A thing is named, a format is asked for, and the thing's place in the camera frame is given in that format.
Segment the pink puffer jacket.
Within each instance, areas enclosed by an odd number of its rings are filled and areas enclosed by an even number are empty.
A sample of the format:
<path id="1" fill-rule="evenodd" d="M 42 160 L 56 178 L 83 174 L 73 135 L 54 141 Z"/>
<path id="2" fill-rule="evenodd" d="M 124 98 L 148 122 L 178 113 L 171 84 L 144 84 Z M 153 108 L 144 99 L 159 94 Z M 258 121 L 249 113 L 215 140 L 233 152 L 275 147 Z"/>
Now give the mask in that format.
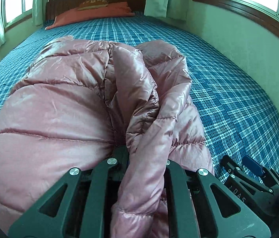
<path id="1" fill-rule="evenodd" d="M 167 160 L 214 171 L 190 88 L 185 57 L 163 40 L 49 42 L 0 110 L 0 228 L 69 169 L 92 169 L 124 145 L 111 236 L 168 237 Z"/>

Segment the blue plaid bed sheet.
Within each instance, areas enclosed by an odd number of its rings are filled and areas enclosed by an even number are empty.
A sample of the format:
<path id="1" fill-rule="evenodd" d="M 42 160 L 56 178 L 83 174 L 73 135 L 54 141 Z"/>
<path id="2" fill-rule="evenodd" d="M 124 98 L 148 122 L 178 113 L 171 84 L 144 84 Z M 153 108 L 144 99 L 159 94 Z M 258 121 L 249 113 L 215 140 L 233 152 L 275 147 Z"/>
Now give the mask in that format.
<path id="1" fill-rule="evenodd" d="M 0 62 L 0 109 L 11 88 L 36 55 L 61 36 L 107 40 L 135 46 L 163 40 L 186 57 L 190 96 L 200 114 L 215 174 L 224 155 L 241 162 L 249 156 L 279 173 L 279 112 L 264 89 L 245 71 L 199 36 L 137 12 L 133 17 L 103 18 L 50 29 L 52 20 L 12 49 Z"/>

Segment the dark wooden headboard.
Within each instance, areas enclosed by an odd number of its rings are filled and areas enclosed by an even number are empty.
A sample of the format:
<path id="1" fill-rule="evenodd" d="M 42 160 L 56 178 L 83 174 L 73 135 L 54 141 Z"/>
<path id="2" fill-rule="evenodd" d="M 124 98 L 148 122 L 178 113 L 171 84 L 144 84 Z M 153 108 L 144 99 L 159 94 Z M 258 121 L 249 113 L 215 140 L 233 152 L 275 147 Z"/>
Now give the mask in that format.
<path id="1" fill-rule="evenodd" d="M 146 0 L 51 0 L 46 4 L 45 20 L 54 20 L 58 15 L 73 8 L 95 8 L 105 3 L 127 2 L 132 11 L 145 9 Z"/>

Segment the orange red pillow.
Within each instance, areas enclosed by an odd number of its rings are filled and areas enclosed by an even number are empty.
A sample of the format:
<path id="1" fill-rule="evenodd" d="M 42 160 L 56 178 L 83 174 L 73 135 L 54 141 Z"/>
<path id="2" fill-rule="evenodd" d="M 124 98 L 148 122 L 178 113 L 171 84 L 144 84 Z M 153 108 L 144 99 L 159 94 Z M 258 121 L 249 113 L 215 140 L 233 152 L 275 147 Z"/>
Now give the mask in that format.
<path id="1" fill-rule="evenodd" d="M 110 3 L 106 7 L 97 9 L 79 10 L 74 8 L 56 16 L 53 24 L 47 26 L 45 30 L 93 19 L 133 16 L 135 13 L 132 12 L 127 2 Z"/>

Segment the small brown embroidered cushion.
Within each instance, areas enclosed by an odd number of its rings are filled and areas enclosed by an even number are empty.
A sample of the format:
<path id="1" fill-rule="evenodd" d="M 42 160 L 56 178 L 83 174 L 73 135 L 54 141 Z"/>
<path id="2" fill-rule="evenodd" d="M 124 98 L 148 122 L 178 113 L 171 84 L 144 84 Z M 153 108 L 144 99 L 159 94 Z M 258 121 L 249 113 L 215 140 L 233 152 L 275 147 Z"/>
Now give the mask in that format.
<path id="1" fill-rule="evenodd" d="M 106 7 L 107 5 L 107 0 L 86 0 L 79 5 L 78 10 L 98 9 Z"/>

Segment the light green middle curtain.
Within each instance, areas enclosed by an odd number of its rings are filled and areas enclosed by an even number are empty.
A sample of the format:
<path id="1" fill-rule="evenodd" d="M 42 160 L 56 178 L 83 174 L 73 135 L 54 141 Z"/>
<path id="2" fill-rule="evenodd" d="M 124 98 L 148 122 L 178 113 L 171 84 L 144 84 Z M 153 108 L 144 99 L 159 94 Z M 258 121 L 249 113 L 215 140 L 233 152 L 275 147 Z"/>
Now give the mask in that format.
<path id="1" fill-rule="evenodd" d="M 42 25 L 45 21 L 46 4 L 48 0 L 33 0 L 32 2 L 32 24 Z"/>

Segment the left window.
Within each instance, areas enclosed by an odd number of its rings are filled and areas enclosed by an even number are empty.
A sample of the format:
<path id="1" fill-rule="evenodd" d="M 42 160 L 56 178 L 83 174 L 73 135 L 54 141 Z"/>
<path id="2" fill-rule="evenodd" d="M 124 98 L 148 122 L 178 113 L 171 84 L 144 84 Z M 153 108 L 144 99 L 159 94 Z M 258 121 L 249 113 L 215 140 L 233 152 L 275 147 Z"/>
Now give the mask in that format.
<path id="1" fill-rule="evenodd" d="M 33 0 L 2 0 L 4 27 L 10 27 L 30 15 Z"/>

